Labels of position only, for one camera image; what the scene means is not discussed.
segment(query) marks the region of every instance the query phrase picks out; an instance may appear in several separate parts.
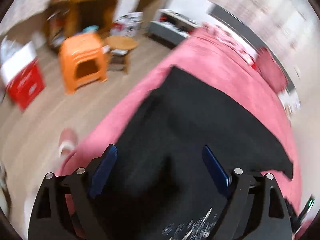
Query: pink pillow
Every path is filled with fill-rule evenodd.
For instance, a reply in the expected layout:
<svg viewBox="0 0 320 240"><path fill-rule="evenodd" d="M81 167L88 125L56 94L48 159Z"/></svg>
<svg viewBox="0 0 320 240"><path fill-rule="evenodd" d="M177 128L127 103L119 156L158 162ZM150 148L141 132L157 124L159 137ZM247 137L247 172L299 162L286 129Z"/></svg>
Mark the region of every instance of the pink pillow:
<svg viewBox="0 0 320 240"><path fill-rule="evenodd" d="M288 84L286 76L267 48L261 48L258 54L256 61L257 72L276 94L280 93Z"/></svg>

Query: round wooden table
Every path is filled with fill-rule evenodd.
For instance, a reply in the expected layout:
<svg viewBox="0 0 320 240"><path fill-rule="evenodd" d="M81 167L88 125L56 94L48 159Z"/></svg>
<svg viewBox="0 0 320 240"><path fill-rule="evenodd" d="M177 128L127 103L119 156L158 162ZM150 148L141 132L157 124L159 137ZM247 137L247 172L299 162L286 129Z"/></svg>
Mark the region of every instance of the round wooden table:
<svg viewBox="0 0 320 240"><path fill-rule="evenodd" d="M138 45L138 42L133 38L124 37L124 36L110 36L106 38L106 43L110 46L109 56L112 57L111 51L114 49L127 50L127 54L124 55L124 72L129 73L130 52L135 49Z"/></svg>

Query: blue gripper pad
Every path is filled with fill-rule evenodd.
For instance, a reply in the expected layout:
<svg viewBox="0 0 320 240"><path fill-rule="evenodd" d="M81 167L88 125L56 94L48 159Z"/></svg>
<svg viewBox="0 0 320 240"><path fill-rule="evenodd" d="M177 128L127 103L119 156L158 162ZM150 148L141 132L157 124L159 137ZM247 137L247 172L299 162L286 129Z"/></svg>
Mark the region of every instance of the blue gripper pad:
<svg viewBox="0 0 320 240"><path fill-rule="evenodd" d="M231 184L231 175L228 175L225 172L207 145L203 147L202 160L204 161L218 192L228 198L230 196L229 186Z"/></svg>
<svg viewBox="0 0 320 240"><path fill-rule="evenodd" d="M91 178L91 186L89 188L89 196L94 199L97 195L100 195L113 166L118 158L118 150L116 146L112 145L107 153L104 153L103 160L96 169Z"/></svg>

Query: pink bed sheet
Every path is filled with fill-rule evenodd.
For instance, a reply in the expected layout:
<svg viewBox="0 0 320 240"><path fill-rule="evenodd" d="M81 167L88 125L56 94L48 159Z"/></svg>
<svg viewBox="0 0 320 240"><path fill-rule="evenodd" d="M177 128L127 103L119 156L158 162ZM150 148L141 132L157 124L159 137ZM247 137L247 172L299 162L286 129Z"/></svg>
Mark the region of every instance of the pink bed sheet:
<svg viewBox="0 0 320 240"><path fill-rule="evenodd" d="M293 179L290 181L279 171L270 172L274 174L284 197L287 197L298 211L301 199L300 165L290 122L281 102L255 70L231 48L214 39L204 28L197 29L192 37L174 49L141 80L95 130L79 143L62 164L57 175L71 174L78 167L86 167L93 158L100 157L110 143L115 144L141 102L151 90L162 84L172 65L177 65L232 97L279 139L293 162Z"/></svg>

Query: metal screw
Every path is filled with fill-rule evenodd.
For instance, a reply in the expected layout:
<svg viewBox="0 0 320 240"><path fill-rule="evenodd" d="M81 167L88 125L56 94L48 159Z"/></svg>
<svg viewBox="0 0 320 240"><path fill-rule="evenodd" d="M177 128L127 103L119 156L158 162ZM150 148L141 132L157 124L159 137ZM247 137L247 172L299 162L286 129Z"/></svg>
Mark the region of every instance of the metal screw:
<svg viewBox="0 0 320 240"><path fill-rule="evenodd" d="M267 178L268 178L268 179L273 179L274 176L273 176L271 173L267 173Z"/></svg>
<svg viewBox="0 0 320 240"><path fill-rule="evenodd" d="M240 169L240 168L235 168L234 169L235 173L238 174L238 175L241 175L243 173L243 170Z"/></svg>
<svg viewBox="0 0 320 240"><path fill-rule="evenodd" d="M85 172L85 168L79 168L77 169L78 174L83 174Z"/></svg>
<svg viewBox="0 0 320 240"><path fill-rule="evenodd" d="M53 177L53 173L49 172L46 174L45 178L46 179L51 179Z"/></svg>

